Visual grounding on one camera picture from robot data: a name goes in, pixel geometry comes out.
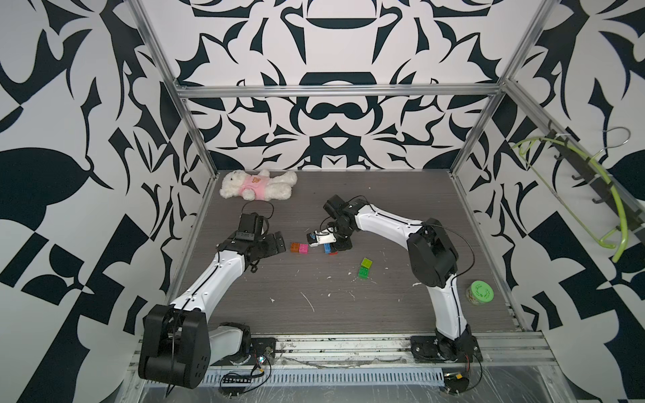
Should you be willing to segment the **light green lego brick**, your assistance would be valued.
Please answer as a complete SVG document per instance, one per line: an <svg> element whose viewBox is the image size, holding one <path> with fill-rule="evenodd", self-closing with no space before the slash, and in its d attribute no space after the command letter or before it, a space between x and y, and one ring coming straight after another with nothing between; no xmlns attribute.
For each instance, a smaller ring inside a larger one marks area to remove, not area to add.
<svg viewBox="0 0 645 403"><path fill-rule="evenodd" d="M369 270L372 265L373 265L373 261L369 260L368 258L363 258L363 260L361 261L362 268L366 268Z"/></svg>

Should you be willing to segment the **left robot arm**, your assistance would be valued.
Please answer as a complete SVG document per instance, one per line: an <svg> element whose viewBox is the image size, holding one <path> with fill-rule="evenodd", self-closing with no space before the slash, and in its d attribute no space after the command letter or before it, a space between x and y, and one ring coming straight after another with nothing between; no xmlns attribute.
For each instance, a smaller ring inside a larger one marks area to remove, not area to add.
<svg viewBox="0 0 645 403"><path fill-rule="evenodd" d="M154 306L144 317L139 378L194 389L212 364L247 363L251 356L249 327L225 322L211 331L208 321L243 273L286 250L280 232L255 240L234 233L220 243L213 261L193 285L170 304Z"/></svg>

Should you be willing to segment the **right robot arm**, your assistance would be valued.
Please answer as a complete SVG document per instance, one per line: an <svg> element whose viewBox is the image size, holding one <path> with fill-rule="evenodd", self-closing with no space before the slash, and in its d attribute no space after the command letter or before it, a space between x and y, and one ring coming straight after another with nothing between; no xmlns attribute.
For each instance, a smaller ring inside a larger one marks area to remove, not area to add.
<svg viewBox="0 0 645 403"><path fill-rule="evenodd" d="M418 282L428 289L435 315L436 349L444 361L473 359L477 350L460 304L457 288L459 254L440 221L403 218L357 197L334 195L324 204L332 218L315 232L312 244L330 244L337 251L352 248L356 232L374 233L403 247Z"/></svg>

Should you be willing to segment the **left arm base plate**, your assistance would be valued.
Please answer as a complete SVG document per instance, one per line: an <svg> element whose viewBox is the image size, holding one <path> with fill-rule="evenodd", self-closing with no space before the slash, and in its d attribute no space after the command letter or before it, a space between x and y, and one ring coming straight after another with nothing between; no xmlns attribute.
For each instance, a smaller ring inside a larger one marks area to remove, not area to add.
<svg viewBox="0 0 645 403"><path fill-rule="evenodd" d="M247 341L243 341L240 351L238 353L227 356L220 361L219 365L251 365L257 359L264 356L271 363L275 361L277 339L272 337L252 337Z"/></svg>

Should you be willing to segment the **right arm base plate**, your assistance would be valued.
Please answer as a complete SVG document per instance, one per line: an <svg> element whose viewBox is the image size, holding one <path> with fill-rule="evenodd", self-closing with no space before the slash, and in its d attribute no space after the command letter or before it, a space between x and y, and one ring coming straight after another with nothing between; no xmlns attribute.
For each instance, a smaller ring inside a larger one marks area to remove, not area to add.
<svg viewBox="0 0 645 403"><path fill-rule="evenodd" d="M443 334L434 336L411 336L411 353L414 359L422 363L471 363L482 361L479 343L476 337L466 329L464 333L452 340Z"/></svg>

